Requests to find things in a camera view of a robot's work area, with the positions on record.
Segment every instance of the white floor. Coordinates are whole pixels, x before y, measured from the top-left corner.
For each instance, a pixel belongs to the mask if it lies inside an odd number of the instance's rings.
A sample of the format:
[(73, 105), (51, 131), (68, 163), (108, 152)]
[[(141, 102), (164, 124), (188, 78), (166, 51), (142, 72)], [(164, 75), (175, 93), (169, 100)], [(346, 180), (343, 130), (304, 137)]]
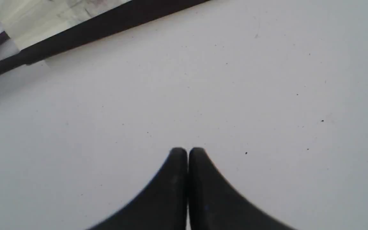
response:
[(0, 229), (86, 229), (175, 146), (299, 230), (368, 229), (368, 1), (213, 0), (47, 63), (0, 76)]

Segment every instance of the white surface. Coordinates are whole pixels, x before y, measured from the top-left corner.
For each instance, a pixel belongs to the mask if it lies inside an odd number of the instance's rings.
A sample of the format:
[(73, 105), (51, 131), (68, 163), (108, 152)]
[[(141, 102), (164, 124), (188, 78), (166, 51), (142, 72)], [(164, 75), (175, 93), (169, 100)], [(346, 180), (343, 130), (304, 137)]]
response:
[(0, 229), (85, 229), (174, 146), (300, 230), (368, 229), (368, 2), (215, 0), (50, 66), (0, 77)]

